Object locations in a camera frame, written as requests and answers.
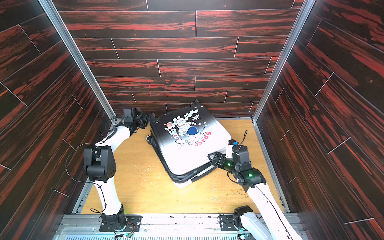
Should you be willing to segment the black white space-print suitcase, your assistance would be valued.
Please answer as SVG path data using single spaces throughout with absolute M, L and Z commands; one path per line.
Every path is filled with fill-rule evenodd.
M 185 188 L 211 173 L 209 154 L 226 154 L 230 133 L 198 100 L 162 116 L 150 116 L 147 142 L 174 185 Z

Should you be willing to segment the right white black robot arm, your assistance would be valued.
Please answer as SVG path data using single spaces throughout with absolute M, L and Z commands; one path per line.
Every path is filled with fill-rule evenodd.
M 265 222 L 262 224 L 249 206 L 243 206 L 236 208 L 233 213 L 237 229 L 249 232 L 256 240 L 302 239 L 276 203 L 262 173 L 252 167 L 246 146 L 232 146 L 230 157 L 214 152 L 208 155 L 208 159 L 211 165 L 234 176 L 233 182 L 243 187 Z

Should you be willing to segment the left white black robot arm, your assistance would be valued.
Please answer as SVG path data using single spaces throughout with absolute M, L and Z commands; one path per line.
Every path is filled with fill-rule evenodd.
M 90 182 L 95 185 L 103 205 L 100 211 L 102 226 L 111 231 L 123 231 L 127 220 L 124 207 L 115 187 L 114 176 L 117 164 L 114 157 L 116 149 L 138 129 L 145 129 L 150 115 L 139 108 L 124 109 L 124 115 L 111 133 L 94 145 L 84 149 L 84 170 Z

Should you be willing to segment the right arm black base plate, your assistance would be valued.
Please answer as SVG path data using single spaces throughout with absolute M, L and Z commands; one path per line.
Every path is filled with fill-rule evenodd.
M 219 223 L 222 232 L 238 231 L 235 228 L 233 215 L 219 214 L 217 222 Z

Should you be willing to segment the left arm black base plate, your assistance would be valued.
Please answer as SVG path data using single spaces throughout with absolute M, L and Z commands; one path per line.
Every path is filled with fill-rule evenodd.
M 100 232 L 138 232 L 141 227 L 142 216 L 137 215 L 101 215 Z

